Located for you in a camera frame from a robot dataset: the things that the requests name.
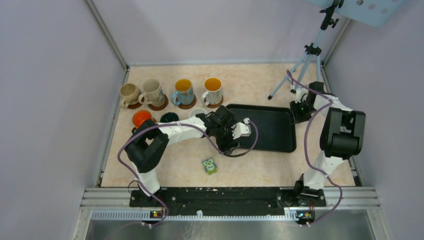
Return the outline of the dark green mug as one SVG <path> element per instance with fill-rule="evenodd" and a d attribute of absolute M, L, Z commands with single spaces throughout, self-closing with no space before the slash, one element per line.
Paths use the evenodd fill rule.
<path fill-rule="evenodd" d="M 180 118 L 179 118 L 178 114 L 176 114 L 175 112 L 166 112 L 160 118 L 161 123 L 171 123 L 171 122 L 176 122 L 176 121 L 179 121 L 179 120 L 180 120 Z"/>

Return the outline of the black serving tray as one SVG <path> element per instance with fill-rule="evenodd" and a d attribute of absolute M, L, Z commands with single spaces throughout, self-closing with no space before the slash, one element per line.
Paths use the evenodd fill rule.
<path fill-rule="evenodd" d="M 259 135 L 254 150 L 280 153 L 296 150 L 296 127 L 290 108 L 235 103 L 226 107 L 237 121 L 249 118 L 256 124 Z"/>

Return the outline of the blue mug yellow inside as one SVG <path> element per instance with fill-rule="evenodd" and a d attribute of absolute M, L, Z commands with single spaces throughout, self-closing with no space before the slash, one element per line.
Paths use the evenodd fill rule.
<path fill-rule="evenodd" d="M 190 80 L 180 79 L 175 83 L 175 92 L 170 100 L 174 106 L 189 105 L 194 100 L 194 90 Z"/>

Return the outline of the beige round mug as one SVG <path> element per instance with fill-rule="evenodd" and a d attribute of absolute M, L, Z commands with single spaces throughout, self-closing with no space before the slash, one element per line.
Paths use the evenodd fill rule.
<path fill-rule="evenodd" d="M 121 96 L 120 107 L 126 109 L 130 106 L 140 105 L 139 97 L 141 90 L 133 83 L 126 83 L 119 89 Z"/>

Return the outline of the tall cream patterned mug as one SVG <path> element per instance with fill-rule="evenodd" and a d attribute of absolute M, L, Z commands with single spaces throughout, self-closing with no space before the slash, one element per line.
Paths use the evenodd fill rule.
<path fill-rule="evenodd" d="M 155 107 L 159 107 L 165 102 L 161 83 L 157 79 L 150 78 L 145 80 L 141 85 L 141 90 L 142 93 L 138 98 L 140 104 L 152 104 Z"/>

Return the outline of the plain white mug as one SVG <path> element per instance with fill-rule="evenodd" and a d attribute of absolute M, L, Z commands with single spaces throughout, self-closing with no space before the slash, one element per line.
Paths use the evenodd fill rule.
<path fill-rule="evenodd" d="M 195 117 L 198 114 L 207 114 L 208 111 L 205 110 L 204 108 L 198 107 L 198 108 L 194 108 L 193 110 L 191 110 L 191 112 L 189 113 L 189 118 Z"/>

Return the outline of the black mug orange inside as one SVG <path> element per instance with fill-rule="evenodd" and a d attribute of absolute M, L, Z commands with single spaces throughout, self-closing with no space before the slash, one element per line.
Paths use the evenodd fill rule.
<path fill-rule="evenodd" d="M 139 128 L 146 120 L 152 120 L 154 123 L 157 122 L 148 110 L 140 110 L 132 116 L 132 123 L 136 129 Z"/>

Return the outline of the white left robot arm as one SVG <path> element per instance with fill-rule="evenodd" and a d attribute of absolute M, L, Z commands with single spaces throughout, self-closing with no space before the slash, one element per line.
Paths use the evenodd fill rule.
<path fill-rule="evenodd" d="M 248 117 L 238 121 L 235 115 L 221 105 L 216 111 L 197 113 L 179 121 L 168 123 L 145 120 L 132 132 L 121 148 L 135 167 L 131 170 L 142 189 L 141 200 L 149 207 L 160 202 L 160 183 L 156 167 L 166 148 L 189 140 L 207 138 L 212 146 L 226 157 L 240 147 L 240 139 L 258 133 L 258 128 Z"/>

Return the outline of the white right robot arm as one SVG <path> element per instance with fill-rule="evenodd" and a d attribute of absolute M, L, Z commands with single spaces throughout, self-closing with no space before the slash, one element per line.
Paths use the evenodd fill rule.
<path fill-rule="evenodd" d="M 325 116 L 319 139 L 320 153 L 309 170 L 296 181 L 293 200 L 299 206 L 323 198 L 327 177 L 345 160 L 358 155 L 363 146 L 366 114 L 344 106 L 339 99 L 324 90 L 324 83 L 315 81 L 296 93 L 290 102 L 296 124 L 311 123 L 319 113 Z"/>

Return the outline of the white mug yellow inside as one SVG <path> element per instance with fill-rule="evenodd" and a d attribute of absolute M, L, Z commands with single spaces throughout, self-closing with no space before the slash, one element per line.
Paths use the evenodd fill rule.
<path fill-rule="evenodd" d="M 217 104 L 223 97 L 222 82 L 215 77 L 211 77 L 205 80 L 204 93 L 201 96 L 201 102 L 206 107 L 209 104 Z"/>

